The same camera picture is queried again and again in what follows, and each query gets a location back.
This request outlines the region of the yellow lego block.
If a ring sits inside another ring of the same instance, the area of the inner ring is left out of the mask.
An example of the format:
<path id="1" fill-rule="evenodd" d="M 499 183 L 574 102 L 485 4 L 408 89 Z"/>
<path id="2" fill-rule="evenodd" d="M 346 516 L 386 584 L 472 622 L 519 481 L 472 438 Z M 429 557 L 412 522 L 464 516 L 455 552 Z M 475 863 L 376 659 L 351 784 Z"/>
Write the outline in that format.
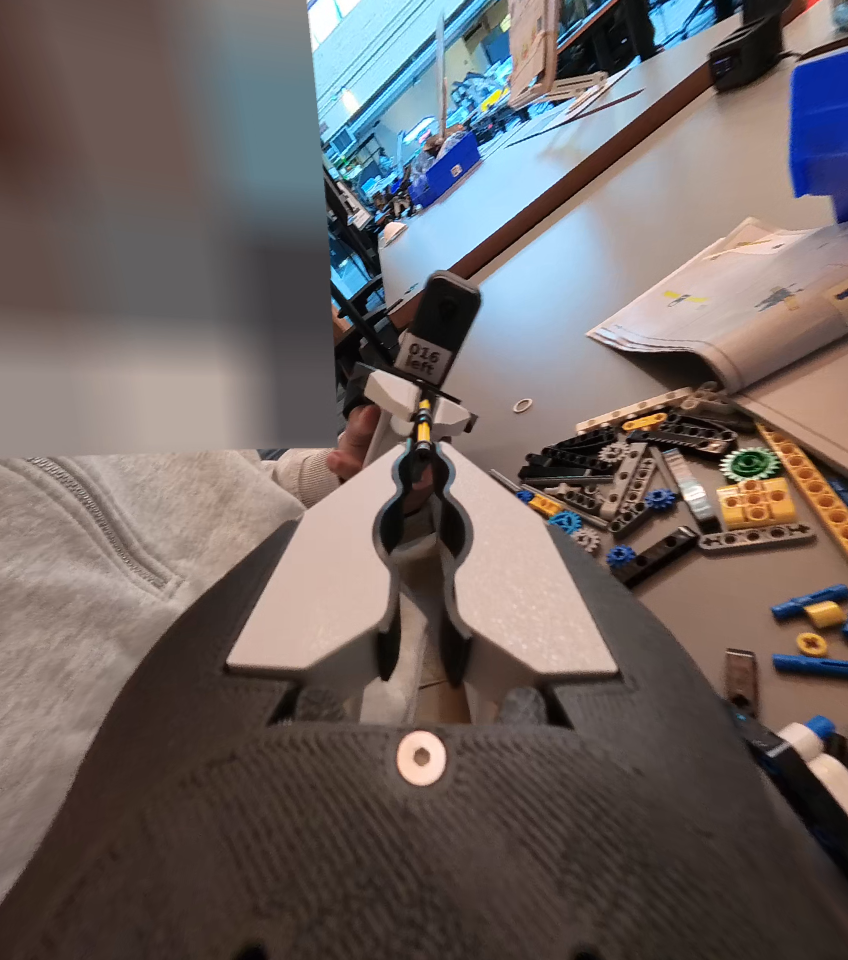
<path id="1" fill-rule="evenodd" d="M 798 512 L 785 478 L 747 480 L 716 490 L 723 528 L 728 532 L 793 523 Z"/>

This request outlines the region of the lego instruction booklet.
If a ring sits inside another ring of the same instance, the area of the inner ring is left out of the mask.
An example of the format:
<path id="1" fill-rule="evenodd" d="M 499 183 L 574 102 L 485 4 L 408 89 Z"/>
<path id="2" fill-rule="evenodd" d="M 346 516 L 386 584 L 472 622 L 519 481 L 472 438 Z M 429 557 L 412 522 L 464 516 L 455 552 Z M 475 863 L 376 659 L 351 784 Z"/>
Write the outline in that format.
<path id="1" fill-rule="evenodd" d="M 747 218 L 587 335 L 619 352 L 695 354 L 738 393 L 848 335 L 848 222 Z"/>

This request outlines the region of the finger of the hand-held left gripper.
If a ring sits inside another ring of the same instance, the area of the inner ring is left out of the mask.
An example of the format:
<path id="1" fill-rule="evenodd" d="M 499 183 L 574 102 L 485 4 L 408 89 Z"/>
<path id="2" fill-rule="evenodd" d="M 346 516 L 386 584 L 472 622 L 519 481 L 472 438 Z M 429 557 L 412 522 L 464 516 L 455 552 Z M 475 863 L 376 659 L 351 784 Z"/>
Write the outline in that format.
<path id="1" fill-rule="evenodd" d="M 363 391 L 363 397 L 380 411 L 362 462 L 363 467 L 369 467 L 389 450 L 406 449 L 422 391 L 417 383 L 384 370 L 372 371 Z"/>
<path id="2" fill-rule="evenodd" d="M 451 441 L 476 425 L 478 416 L 450 399 L 437 399 L 431 409 L 431 441 Z"/>

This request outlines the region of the grey sweatshirt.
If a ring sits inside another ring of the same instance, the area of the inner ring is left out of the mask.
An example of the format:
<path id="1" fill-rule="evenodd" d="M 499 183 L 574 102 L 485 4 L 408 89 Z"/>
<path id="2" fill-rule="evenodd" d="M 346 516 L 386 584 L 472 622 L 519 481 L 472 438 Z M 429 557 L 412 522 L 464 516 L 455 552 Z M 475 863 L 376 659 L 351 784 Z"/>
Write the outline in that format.
<path id="1" fill-rule="evenodd" d="M 0 460 L 0 901 L 142 658 L 304 509 L 257 451 Z"/>

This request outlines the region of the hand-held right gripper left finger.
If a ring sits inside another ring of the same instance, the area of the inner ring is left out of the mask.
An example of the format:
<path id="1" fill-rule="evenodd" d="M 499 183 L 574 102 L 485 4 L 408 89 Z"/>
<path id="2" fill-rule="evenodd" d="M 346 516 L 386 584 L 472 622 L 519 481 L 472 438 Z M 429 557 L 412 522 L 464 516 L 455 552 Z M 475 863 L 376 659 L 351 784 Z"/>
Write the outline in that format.
<path id="1" fill-rule="evenodd" d="M 376 534 L 403 454 L 394 445 L 302 516 L 227 654 L 231 672 L 358 697 L 364 722 L 403 720 L 404 689 L 379 672 L 399 590 Z"/>

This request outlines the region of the long yellow lego beam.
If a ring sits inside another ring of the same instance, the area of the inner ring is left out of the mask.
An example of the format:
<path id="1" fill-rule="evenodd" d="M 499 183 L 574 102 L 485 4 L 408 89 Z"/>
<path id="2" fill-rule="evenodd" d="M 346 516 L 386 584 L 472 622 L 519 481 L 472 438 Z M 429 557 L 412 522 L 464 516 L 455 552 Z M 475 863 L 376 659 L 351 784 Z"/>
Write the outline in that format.
<path id="1" fill-rule="evenodd" d="M 806 500 L 823 529 L 848 562 L 848 507 L 837 491 L 815 466 L 810 456 L 790 437 L 763 423 L 757 431 L 790 476 L 798 492 Z"/>

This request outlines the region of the green lego gear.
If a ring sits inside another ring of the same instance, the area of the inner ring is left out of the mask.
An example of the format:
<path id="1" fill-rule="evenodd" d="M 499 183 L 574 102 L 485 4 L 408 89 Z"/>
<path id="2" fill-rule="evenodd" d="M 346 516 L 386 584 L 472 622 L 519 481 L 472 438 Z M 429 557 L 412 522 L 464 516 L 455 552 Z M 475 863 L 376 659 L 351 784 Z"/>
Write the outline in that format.
<path id="1" fill-rule="evenodd" d="M 781 470 L 778 455 L 766 447 L 737 448 L 721 458 L 718 469 L 732 484 L 764 481 Z"/>

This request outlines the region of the person's left hand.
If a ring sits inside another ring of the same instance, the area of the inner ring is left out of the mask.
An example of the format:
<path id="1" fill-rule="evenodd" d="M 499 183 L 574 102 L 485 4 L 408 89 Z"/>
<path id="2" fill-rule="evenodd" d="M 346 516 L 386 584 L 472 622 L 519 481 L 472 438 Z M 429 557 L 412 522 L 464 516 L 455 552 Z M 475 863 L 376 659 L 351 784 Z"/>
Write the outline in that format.
<path id="1" fill-rule="evenodd" d="M 348 481 L 363 469 L 380 416 L 381 410 L 374 404 L 357 406 L 348 415 L 336 447 L 326 457 L 328 470 L 339 482 Z"/>

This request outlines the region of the light wooden board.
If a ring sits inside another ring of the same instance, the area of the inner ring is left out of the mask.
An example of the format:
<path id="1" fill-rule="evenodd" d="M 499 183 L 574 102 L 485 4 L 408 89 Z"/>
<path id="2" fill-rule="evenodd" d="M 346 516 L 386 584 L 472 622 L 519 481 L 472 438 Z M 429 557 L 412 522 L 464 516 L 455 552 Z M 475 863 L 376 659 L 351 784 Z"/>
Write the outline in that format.
<path id="1" fill-rule="evenodd" d="M 507 7 L 512 61 L 507 102 L 514 111 L 580 99 L 607 83 L 605 71 L 557 79 L 562 2 L 509 1 Z"/>

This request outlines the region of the person's left forearm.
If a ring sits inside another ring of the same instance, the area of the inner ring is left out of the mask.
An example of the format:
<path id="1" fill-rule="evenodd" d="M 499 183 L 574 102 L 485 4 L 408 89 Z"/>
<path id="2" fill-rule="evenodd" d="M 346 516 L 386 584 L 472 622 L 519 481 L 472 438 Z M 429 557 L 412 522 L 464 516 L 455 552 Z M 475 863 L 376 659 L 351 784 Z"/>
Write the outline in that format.
<path id="1" fill-rule="evenodd" d="M 344 484 L 328 464 L 331 453 L 330 448 L 258 450 L 265 474 L 306 509 L 314 507 Z"/>

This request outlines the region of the dark grey lego connector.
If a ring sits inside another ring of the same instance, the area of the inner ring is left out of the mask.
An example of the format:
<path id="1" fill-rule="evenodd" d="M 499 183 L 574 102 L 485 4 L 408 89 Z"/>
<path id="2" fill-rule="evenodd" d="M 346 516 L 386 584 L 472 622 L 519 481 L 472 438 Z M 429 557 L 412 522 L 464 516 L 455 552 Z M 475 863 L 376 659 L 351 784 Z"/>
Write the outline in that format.
<path id="1" fill-rule="evenodd" d="M 725 700 L 740 714 L 756 717 L 759 711 L 756 654 L 749 650 L 727 648 L 723 665 Z"/>

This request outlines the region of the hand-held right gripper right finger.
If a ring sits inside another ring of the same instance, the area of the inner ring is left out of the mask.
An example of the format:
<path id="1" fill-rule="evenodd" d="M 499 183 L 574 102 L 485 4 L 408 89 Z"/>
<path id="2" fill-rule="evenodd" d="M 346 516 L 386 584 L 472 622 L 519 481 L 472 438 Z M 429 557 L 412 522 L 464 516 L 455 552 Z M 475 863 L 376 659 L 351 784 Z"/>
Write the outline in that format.
<path id="1" fill-rule="evenodd" d="M 449 442 L 437 446 L 433 492 L 434 643 L 469 721 L 492 722 L 515 689 L 619 681 L 575 574 L 586 553 Z"/>

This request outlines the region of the pile of lego pieces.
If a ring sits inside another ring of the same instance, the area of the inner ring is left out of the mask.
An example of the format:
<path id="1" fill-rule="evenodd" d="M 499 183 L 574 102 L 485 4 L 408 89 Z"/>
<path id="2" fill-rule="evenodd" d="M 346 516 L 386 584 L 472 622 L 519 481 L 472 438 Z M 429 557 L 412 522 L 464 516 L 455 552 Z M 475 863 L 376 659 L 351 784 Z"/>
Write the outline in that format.
<path id="1" fill-rule="evenodd" d="M 724 399 L 706 383 L 670 409 L 528 454 L 513 477 L 490 475 L 676 626 L 724 697 L 726 650 L 752 651 L 756 718 L 823 714 L 837 729 L 827 750 L 848 766 L 848 560 L 782 465 L 773 478 L 788 481 L 797 521 L 724 528 L 716 491 L 732 483 L 720 461 L 769 449 Z M 598 453 L 616 441 L 630 456 L 607 468 Z M 795 442 L 848 507 L 848 481 Z"/>

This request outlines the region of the white lego beam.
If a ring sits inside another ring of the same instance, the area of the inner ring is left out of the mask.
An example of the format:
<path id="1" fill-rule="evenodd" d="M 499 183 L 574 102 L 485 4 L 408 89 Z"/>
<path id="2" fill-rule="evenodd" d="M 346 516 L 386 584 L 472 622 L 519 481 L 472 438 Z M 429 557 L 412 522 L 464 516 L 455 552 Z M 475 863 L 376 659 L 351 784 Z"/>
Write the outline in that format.
<path id="1" fill-rule="evenodd" d="M 670 409 L 680 405 L 684 400 L 694 396 L 694 388 L 680 388 L 668 390 L 651 398 L 638 401 L 618 409 L 611 410 L 605 414 L 599 414 L 586 420 L 578 422 L 574 426 L 574 435 L 583 436 L 595 429 L 605 427 L 617 427 L 634 419 L 641 419 L 661 410 Z"/>

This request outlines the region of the black box device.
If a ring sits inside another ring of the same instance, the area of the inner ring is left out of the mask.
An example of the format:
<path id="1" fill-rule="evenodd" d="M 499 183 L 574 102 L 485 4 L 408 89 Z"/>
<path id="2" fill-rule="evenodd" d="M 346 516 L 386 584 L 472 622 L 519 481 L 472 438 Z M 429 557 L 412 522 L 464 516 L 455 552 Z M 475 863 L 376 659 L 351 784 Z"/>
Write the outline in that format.
<path id="1" fill-rule="evenodd" d="M 773 70 L 783 58 L 782 14 L 747 16 L 708 54 L 711 86 L 718 93 L 739 90 Z"/>

